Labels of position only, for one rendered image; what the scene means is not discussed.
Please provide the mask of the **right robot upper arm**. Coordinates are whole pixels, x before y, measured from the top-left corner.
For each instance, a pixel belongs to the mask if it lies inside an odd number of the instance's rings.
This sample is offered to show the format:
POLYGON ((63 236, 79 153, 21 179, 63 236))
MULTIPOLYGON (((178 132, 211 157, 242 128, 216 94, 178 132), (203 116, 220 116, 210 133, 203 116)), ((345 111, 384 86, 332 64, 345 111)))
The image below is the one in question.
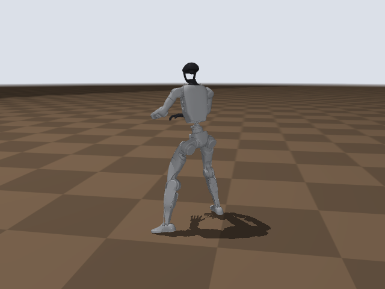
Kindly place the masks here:
POLYGON ((214 96, 214 92, 209 88, 206 87, 208 91, 208 114, 211 112, 211 106, 212 106, 212 98, 214 96))

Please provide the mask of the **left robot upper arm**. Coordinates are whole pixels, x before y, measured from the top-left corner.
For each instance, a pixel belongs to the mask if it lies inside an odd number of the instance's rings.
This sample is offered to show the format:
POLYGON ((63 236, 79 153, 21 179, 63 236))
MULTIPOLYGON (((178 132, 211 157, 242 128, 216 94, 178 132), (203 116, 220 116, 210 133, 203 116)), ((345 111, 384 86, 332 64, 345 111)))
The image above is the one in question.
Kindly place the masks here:
POLYGON ((168 114, 169 108, 175 103, 176 98, 179 98, 183 95, 183 87, 173 89, 168 98, 165 100, 164 105, 161 111, 158 113, 162 117, 166 117, 168 114))

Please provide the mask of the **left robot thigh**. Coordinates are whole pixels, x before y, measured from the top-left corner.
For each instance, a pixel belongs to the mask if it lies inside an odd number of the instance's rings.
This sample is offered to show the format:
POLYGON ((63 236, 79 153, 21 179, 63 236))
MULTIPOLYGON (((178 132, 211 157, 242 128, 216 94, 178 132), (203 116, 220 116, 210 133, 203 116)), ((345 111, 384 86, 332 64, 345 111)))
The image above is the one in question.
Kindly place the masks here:
POLYGON ((171 158, 167 174, 167 184, 169 181, 175 180, 177 182, 176 191, 181 188, 181 183, 177 179, 177 176, 186 162, 186 155, 192 155, 195 152, 195 149, 196 141, 192 138, 188 141, 182 141, 171 158))

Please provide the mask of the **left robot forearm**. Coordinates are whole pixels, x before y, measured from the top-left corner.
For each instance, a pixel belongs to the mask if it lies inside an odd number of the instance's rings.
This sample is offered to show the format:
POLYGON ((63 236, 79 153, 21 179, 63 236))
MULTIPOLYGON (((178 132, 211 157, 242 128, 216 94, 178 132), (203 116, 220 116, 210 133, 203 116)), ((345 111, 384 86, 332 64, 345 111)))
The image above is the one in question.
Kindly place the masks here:
POLYGON ((158 119, 162 116, 160 116, 158 113, 161 111, 162 107, 158 108, 156 111, 154 111, 150 116, 152 119, 158 119))

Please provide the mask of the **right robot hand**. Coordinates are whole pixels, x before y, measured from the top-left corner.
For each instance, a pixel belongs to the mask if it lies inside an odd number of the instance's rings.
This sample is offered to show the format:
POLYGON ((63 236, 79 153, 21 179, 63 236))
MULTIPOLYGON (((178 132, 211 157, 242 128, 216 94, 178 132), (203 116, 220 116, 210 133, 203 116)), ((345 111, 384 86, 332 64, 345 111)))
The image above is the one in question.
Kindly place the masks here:
POLYGON ((177 117, 184 117, 184 116, 182 113, 179 113, 179 114, 170 116, 169 120, 171 120, 172 117, 175 117, 175 119, 176 119, 177 117))

